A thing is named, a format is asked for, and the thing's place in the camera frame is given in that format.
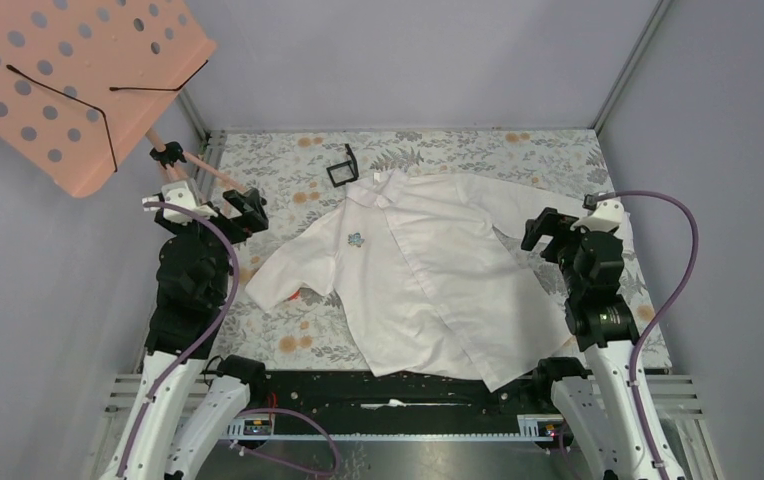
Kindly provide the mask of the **white shirt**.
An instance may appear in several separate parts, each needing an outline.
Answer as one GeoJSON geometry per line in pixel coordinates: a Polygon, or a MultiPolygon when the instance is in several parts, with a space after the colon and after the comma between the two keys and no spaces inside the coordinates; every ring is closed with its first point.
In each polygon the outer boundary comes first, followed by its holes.
{"type": "Polygon", "coordinates": [[[579,198],[471,173],[377,173],[350,183],[246,291],[265,311],[302,288],[336,294],[377,376],[410,371],[497,390],[570,339],[559,302],[501,242],[522,238],[547,207],[584,212],[579,198]],[[361,248],[347,243],[355,232],[361,248]]]}

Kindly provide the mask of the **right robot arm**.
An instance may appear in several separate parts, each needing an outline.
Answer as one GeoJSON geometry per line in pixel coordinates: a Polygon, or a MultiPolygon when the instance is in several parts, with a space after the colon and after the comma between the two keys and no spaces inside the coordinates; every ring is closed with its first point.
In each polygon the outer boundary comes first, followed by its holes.
{"type": "Polygon", "coordinates": [[[642,342],[620,294],[624,216],[602,201],[584,218],[544,209],[525,225],[521,247],[547,236],[542,258],[558,266],[567,291],[566,323],[585,359],[542,359],[531,396],[541,410],[559,411],[594,479],[683,479],[640,361],[642,342]]]}

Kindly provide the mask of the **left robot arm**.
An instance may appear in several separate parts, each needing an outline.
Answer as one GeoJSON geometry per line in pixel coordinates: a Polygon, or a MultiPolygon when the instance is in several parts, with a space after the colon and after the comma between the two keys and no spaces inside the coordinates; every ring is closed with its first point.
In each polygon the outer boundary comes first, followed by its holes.
{"type": "Polygon", "coordinates": [[[236,216],[199,201],[186,181],[142,200],[171,237],[159,251],[156,306],[134,405],[104,479],[193,479],[234,416],[267,401],[264,364],[230,355],[191,416],[184,415],[240,287],[234,247],[269,226],[257,189],[223,197],[236,216]]]}

